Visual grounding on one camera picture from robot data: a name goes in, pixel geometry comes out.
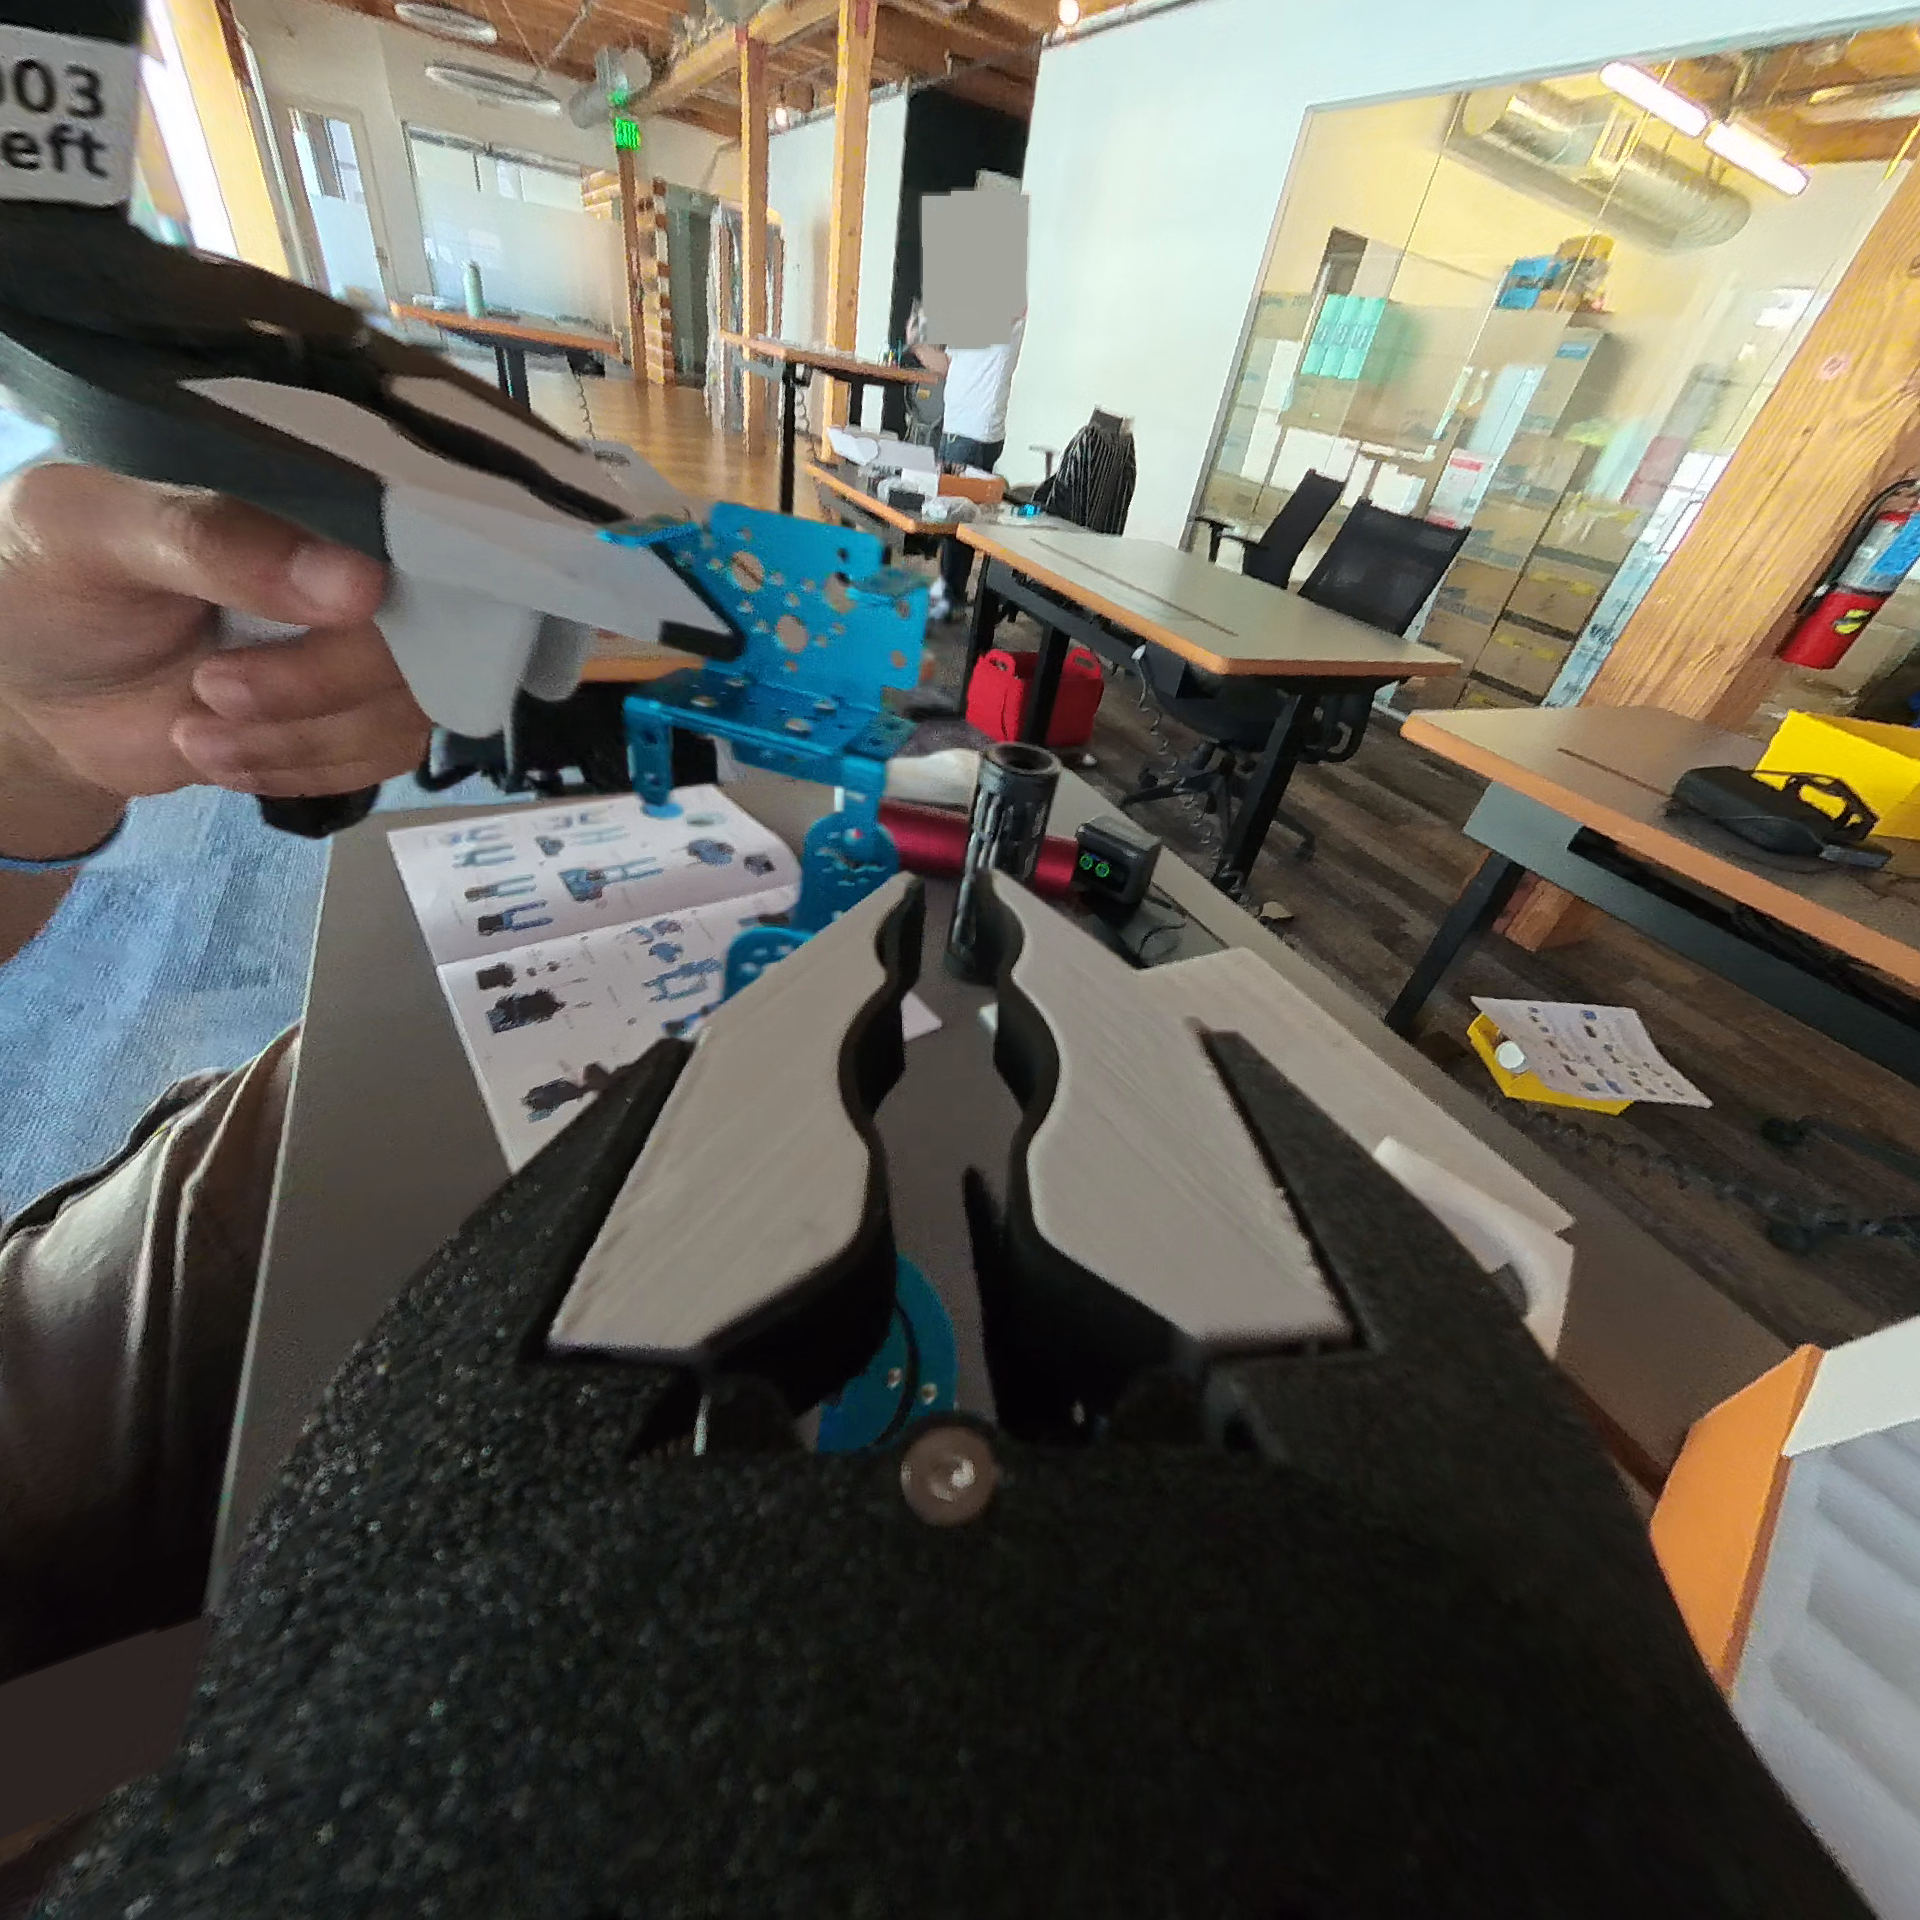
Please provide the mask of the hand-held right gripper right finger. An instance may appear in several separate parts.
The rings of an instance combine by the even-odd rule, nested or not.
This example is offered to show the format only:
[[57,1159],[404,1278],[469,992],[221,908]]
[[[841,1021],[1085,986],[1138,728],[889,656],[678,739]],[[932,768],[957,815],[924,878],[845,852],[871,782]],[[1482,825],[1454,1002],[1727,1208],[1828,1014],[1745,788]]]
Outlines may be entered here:
[[981,898],[994,1068],[1018,1104],[981,1265],[1005,1432],[1085,1432],[1151,1374],[1347,1351],[1354,1319],[1224,1075],[1275,975],[1247,949],[1134,969],[1008,878]]

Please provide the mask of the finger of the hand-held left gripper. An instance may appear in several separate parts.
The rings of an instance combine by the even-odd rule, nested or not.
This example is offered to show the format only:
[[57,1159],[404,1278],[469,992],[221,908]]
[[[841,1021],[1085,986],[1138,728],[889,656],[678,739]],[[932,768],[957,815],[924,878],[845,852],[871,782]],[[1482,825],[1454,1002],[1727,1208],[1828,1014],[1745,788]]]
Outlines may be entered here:
[[414,444],[588,524],[672,518],[672,484],[627,444],[572,441],[465,376],[384,375],[384,414]]
[[374,626],[421,712],[445,731],[507,728],[518,695],[564,701],[605,632],[705,659],[741,641],[658,555],[414,444],[378,399],[265,376],[197,376],[188,395],[344,458],[378,479],[388,585]]

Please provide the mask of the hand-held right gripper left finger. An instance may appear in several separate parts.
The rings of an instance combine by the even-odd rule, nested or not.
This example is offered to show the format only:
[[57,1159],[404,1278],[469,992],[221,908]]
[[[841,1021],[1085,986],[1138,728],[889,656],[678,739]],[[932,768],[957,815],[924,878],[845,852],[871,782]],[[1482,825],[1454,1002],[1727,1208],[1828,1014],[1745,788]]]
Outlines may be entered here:
[[835,1396],[895,1316],[877,1112],[904,1076],[924,882],[892,878],[705,1026],[545,1336]]

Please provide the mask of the blue metal toy robot arm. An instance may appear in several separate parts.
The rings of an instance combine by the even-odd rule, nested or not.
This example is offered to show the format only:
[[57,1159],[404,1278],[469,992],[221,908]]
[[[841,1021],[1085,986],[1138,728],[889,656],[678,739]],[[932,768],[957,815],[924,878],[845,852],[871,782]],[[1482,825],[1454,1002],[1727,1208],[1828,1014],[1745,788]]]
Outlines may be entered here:
[[681,669],[622,704],[644,812],[684,812],[672,731],[705,734],[751,771],[835,788],[829,815],[802,834],[789,919],[729,949],[724,994],[734,998],[901,875],[881,805],[911,724],[885,691],[918,675],[925,588],[885,559],[877,536],[727,504],[702,524],[644,518],[599,541],[658,555],[741,641],[732,659]]

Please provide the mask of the wooden standing desk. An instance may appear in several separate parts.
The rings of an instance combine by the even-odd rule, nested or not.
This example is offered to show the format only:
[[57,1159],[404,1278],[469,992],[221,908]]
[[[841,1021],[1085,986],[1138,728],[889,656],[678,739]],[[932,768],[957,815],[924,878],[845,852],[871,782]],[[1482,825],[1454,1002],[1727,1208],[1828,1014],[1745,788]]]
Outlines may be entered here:
[[619,338],[591,325],[507,316],[494,312],[469,314],[418,299],[392,299],[388,316],[401,325],[435,329],[445,339],[469,348],[489,348],[494,354],[494,379],[501,392],[519,406],[532,406],[529,358],[564,361],[574,375],[605,375],[609,361],[618,365],[627,362]]
[[785,344],[775,338],[748,338],[741,332],[721,332],[718,339],[741,348],[751,371],[778,379],[781,392],[781,515],[795,515],[798,479],[798,399],[802,386],[819,375],[829,384],[848,388],[852,399],[865,388],[908,388],[925,392],[938,386],[938,375],[924,365],[895,365],[884,361],[861,361],[854,352]]

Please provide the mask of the wooden edged office desk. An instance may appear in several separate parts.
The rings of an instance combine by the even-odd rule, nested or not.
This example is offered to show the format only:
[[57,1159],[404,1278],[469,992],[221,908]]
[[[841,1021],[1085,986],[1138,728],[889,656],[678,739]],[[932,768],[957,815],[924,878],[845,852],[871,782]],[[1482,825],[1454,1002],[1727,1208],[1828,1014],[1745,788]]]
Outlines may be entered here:
[[812,486],[819,521],[865,532],[889,552],[932,555],[942,541],[957,536],[974,524],[991,526],[1012,518],[1012,508],[999,499],[974,504],[961,494],[929,496],[915,489],[905,489],[901,491],[901,499],[892,499],[889,489],[862,486],[857,468],[848,468],[841,461],[805,461],[799,471]]
[[1918,849],[1879,871],[1784,862],[1672,815],[1698,765],[1761,745],[1661,709],[1472,709],[1409,716],[1402,738],[1485,779],[1467,836],[1482,862],[1387,1012],[1412,1035],[1537,878],[1778,1014],[1918,1082]]
[[1392,638],[1178,545],[1104,536],[1054,521],[969,526],[961,541],[981,556],[969,665],[991,646],[994,619],[1018,609],[1039,629],[1022,744],[1044,745],[1062,659],[1075,644],[1107,659],[1158,646],[1227,684],[1279,695],[1255,774],[1229,818],[1215,886],[1241,895],[1292,782],[1315,709],[1342,689],[1454,678],[1459,659]]

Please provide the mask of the dark grey desk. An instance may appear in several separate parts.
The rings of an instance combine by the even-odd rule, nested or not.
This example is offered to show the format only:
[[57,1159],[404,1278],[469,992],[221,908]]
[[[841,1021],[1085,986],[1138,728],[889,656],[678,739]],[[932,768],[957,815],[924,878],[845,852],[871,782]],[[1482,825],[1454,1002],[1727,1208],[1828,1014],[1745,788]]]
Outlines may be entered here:
[[[249,1522],[344,1358],[507,1181],[388,849],[392,828],[497,815],[514,805],[378,812],[329,842],[208,1605],[224,1599]],[[1164,858],[1158,886],[1224,946],[1255,949],[1311,998],[1348,1035],[1347,1051],[1405,1076],[1571,1215],[1557,1361],[1634,1484],[1657,1491],[1692,1424],[1789,1358],[1792,1344],[1625,1221],[1591,1181],[1452,1085],[1368,1001],[1287,949],[1192,866]]]

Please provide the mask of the person's left hand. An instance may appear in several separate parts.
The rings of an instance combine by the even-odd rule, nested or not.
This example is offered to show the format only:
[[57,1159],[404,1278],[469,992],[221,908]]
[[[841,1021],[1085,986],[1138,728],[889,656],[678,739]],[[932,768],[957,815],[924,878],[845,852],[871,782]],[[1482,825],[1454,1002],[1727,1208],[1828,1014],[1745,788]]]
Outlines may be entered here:
[[2,854],[92,852],[132,801],[337,798],[429,744],[384,565],[201,489],[38,466],[2,486]]

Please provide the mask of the white cardboard sheet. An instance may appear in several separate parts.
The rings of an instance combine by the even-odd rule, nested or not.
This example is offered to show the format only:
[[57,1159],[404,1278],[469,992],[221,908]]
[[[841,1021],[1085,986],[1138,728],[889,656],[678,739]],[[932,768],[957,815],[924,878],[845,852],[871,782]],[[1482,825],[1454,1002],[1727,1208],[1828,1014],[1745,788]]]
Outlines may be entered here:
[[1399,1141],[1535,1225],[1552,1235],[1571,1229],[1571,1212],[1251,949],[1142,969],[1138,982],[1172,1014],[1255,1042],[1359,1149]]

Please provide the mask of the printed instruction booklet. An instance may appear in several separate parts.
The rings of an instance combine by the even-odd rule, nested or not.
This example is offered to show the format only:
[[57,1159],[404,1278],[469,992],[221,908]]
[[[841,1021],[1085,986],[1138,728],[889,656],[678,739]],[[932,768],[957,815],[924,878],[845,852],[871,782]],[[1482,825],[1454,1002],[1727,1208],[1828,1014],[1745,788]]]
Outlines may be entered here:
[[397,878],[508,1169],[611,1075],[691,1039],[738,935],[784,926],[799,859],[718,786],[394,828]]

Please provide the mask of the black charger with green lights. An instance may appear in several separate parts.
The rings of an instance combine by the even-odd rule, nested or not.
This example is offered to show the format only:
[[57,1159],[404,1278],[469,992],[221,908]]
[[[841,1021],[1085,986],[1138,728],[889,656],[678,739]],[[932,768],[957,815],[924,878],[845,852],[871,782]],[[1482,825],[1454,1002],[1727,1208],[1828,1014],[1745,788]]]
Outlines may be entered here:
[[1075,902],[1108,924],[1129,924],[1151,895],[1164,842],[1122,815],[1075,828]]

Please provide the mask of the small yellow box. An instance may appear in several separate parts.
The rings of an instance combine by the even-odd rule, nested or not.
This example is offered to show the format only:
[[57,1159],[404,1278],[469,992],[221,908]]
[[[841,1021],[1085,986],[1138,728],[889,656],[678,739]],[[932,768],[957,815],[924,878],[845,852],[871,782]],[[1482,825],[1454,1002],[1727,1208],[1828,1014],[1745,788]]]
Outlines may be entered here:
[[1482,1068],[1489,1068],[1494,1085],[1499,1089],[1502,1098],[1517,1099],[1517,1104],[1535,1104],[1544,1109],[1557,1109],[1557,1112],[1582,1112],[1582,1114],[1598,1114],[1598,1118],[1621,1118],[1631,1099],[1624,1098],[1582,1098],[1582,1094],[1567,1094],[1554,1092],[1541,1075],[1529,1068],[1529,1059],[1517,1042],[1511,1042],[1499,1026],[1477,1014],[1467,1031],[1467,1039],[1472,1042],[1477,1059]]

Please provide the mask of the white foam piece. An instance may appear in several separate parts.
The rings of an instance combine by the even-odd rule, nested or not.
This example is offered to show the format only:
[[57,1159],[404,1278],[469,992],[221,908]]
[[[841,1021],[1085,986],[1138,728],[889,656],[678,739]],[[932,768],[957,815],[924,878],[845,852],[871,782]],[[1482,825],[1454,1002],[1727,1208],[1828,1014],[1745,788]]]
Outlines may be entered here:
[[1489,1174],[1459,1174],[1402,1141],[1381,1141],[1375,1162],[1438,1218],[1557,1358],[1571,1295],[1571,1215],[1549,1196],[1509,1196]]

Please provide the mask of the black ribbed tube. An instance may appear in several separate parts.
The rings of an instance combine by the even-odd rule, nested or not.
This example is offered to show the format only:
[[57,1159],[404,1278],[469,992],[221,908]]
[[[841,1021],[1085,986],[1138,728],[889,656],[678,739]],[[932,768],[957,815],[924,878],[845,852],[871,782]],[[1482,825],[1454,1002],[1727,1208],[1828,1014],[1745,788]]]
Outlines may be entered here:
[[1047,745],[998,739],[984,749],[942,955],[952,976],[971,986],[994,976],[994,938],[988,926],[994,899],[988,878],[1035,878],[1059,774],[1062,765]]

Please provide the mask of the red metal cylinder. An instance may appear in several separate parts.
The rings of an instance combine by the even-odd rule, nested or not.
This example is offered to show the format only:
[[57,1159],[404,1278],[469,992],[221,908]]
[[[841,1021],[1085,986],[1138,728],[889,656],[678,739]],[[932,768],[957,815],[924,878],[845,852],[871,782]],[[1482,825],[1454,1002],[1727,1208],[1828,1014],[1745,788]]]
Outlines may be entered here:
[[[881,825],[892,834],[901,866],[918,878],[957,881],[969,862],[971,818],[924,804],[881,804]],[[1047,836],[1029,886],[1054,899],[1065,898],[1077,875],[1077,846]]]

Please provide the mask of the printed leaflet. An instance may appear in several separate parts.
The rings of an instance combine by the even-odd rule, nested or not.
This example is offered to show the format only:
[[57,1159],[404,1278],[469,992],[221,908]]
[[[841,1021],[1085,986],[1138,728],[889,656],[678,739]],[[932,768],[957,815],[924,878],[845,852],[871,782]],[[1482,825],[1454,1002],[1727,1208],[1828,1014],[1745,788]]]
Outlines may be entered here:
[[1554,1092],[1711,1109],[1655,1045],[1638,1012],[1591,1001],[1475,998]]

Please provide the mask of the red bag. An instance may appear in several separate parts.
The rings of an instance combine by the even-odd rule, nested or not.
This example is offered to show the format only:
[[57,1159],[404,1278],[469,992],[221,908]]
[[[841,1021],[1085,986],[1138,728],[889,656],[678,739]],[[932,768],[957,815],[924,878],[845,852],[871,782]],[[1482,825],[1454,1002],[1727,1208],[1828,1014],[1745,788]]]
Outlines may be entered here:
[[[1039,654],[1035,652],[1012,652],[1004,646],[985,652],[969,678],[964,704],[965,724],[991,739],[1018,739],[1037,669]],[[1104,691],[1104,664],[1084,646],[1071,646],[1054,689],[1044,744],[1054,752],[1084,749],[1091,739]]]

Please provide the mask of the black striped jacket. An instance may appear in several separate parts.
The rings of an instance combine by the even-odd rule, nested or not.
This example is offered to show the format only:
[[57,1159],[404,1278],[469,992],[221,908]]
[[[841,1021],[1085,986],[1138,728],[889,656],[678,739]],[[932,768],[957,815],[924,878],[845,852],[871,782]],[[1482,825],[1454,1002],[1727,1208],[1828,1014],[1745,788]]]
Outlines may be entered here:
[[1035,491],[1035,505],[1091,534],[1122,536],[1138,471],[1131,422],[1094,408]]

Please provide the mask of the orange cardboard box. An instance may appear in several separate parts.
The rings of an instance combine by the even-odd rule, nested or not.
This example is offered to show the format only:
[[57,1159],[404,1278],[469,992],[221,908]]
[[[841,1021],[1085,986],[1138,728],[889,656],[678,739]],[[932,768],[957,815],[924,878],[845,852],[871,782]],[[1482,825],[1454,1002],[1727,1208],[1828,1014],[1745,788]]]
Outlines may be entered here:
[[1792,1471],[1839,1445],[1918,1441],[1918,1319],[1838,1348],[1801,1346],[1701,1414],[1648,1536],[1724,1698],[1735,1698]]

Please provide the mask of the black mesh office chair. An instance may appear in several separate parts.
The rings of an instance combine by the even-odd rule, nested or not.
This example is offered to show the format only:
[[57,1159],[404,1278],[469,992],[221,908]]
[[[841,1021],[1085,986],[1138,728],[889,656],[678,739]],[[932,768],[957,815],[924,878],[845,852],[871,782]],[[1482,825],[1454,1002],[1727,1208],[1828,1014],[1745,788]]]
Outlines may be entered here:
[[1251,579],[1259,579],[1275,588],[1288,588],[1292,571],[1299,562],[1308,541],[1325,524],[1331,508],[1339,504],[1347,484],[1322,471],[1308,471],[1288,494],[1275,521],[1259,532],[1259,536],[1247,536],[1227,518],[1195,515],[1195,524],[1209,532],[1209,559],[1219,556],[1219,544],[1232,541],[1241,545],[1241,571]]
[[1468,536],[1468,526],[1431,524],[1357,499],[1298,596],[1382,635],[1405,638]]

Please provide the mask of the person's brown clothing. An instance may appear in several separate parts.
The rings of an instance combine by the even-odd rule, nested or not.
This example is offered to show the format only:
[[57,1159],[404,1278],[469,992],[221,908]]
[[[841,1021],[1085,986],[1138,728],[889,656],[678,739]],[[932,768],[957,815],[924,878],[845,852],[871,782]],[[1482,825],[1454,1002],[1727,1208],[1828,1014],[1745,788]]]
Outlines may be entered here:
[[195,1619],[301,1026],[2,1222],[2,1679]]

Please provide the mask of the black pouch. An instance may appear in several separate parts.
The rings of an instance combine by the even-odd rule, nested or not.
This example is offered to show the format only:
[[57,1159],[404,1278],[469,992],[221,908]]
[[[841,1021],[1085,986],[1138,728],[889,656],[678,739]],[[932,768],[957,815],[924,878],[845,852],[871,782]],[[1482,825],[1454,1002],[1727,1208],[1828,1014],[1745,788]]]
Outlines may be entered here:
[[1785,862],[1884,871],[1894,859],[1878,836],[1879,815],[1828,774],[1698,765],[1668,791],[1668,815]]

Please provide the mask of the yellow plastic bin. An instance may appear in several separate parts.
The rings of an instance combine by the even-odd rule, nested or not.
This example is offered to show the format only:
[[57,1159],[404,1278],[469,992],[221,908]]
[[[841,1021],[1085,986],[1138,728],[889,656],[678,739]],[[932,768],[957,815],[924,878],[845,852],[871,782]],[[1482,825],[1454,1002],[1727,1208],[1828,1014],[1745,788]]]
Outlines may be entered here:
[[1918,725],[1789,712],[1755,774],[1834,778],[1878,815],[1878,834],[1918,841]]

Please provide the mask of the stack of cardboard boxes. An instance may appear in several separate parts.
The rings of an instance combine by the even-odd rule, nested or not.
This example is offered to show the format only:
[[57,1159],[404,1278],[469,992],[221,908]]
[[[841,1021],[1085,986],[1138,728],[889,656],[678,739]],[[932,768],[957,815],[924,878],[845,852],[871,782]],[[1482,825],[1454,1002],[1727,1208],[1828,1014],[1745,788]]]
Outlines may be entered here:
[[1621,312],[1609,265],[1612,242],[1581,238],[1485,281],[1331,229],[1259,291],[1187,544],[1247,571],[1282,508],[1335,484],[1288,569],[1302,585],[1359,505],[1429,521],[1459,552],[1412,635],[1459,675],[1402,704],[1571,701],[1581,644],[1645,588],[1655,524],[1732,392],[1729,354]]

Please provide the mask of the red fire extinguisher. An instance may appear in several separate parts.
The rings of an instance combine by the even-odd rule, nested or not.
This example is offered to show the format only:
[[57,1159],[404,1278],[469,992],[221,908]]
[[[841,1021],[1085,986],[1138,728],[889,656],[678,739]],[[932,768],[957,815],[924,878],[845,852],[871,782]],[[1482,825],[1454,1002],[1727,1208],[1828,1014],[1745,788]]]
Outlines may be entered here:
[[1918,565],[1918,478],[1874,494],[1794,612],[1778,656],[1825,672],[1847,656],[1871,618]]

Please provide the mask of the wooden pillar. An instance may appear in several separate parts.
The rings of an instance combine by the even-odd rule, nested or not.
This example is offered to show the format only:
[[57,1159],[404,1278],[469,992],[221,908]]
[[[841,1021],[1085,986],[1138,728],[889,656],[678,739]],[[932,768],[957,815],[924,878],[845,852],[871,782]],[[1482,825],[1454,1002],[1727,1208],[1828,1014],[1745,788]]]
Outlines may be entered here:
[[1587,691],[1739,731],[1859,512],[1918,468],[1918,169]]

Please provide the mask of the ceiling tube light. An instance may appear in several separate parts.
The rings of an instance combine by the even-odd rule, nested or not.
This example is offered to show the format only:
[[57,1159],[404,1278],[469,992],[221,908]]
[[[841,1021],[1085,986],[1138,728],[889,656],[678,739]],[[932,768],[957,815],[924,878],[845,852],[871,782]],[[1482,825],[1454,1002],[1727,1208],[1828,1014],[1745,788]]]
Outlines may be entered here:
[[1688,95],[1672,82],[1657,81],[1631,61],[1609,61],[1598,71],[1598,81],[1612,95],[1644,109],[1664,125],[1704,144],[1711,156],[1755,179],[1764,179],[1785,198],[1801,198],[1811,182],[1808,171],[1794,162],[1779,144],[1744,125],[1739,121],[1711,114],[1704,102],[1695,102]]

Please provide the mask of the metal air duct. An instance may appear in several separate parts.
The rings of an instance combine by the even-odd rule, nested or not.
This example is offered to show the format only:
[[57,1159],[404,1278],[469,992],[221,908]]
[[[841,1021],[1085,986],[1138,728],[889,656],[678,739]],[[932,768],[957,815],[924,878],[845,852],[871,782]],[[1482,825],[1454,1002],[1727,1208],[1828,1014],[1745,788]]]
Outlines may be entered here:
[[1674,156],[1672,131],[1615,95],[1485,85],[1457,95],[1449,154],[1655,251],[1729,242],[1745,229],[1752,199]]

